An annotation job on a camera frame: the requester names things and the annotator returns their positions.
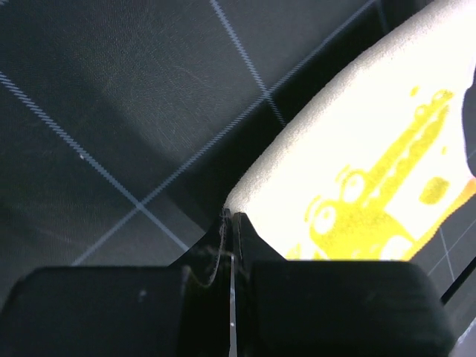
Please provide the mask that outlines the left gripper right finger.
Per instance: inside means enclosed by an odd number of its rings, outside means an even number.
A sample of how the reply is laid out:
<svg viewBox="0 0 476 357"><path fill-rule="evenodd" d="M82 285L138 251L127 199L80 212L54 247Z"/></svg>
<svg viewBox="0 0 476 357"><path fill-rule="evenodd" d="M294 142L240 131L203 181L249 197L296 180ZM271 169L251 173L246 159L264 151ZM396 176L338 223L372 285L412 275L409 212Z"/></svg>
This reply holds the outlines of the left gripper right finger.
<svg viewBox="0 0 476 357"><path fill-rule="evenodd" d="M448 356L433 283L405 261L286 260L233 218L239 356Z"/></svg>

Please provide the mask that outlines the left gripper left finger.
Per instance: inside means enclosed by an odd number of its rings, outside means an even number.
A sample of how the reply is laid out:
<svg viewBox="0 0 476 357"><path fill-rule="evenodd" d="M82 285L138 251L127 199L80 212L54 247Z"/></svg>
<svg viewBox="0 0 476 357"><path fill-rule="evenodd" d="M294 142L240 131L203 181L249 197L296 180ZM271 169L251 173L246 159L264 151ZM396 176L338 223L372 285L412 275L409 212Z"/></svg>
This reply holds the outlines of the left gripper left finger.
<svg viewBox="0 0 476 357"><path fill-rule="evenodd" d="M1 310L3 356L226 356L232 227L222 210L168 266L44 267Z"/></svg>

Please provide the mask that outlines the yellow patterned towel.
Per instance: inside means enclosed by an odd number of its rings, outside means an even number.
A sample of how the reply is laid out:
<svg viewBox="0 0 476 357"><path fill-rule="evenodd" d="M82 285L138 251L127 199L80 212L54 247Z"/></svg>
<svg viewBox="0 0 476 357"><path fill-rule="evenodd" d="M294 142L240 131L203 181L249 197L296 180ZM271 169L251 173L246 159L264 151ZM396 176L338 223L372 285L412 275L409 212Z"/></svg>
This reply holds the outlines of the yellow patterned towel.
<svg viewBox="0 0 476 357"><path fill-rule="evenodd" d="M409 260L475 194L473 1L433 1L340 71L228 195L292 260Z"/></svg>

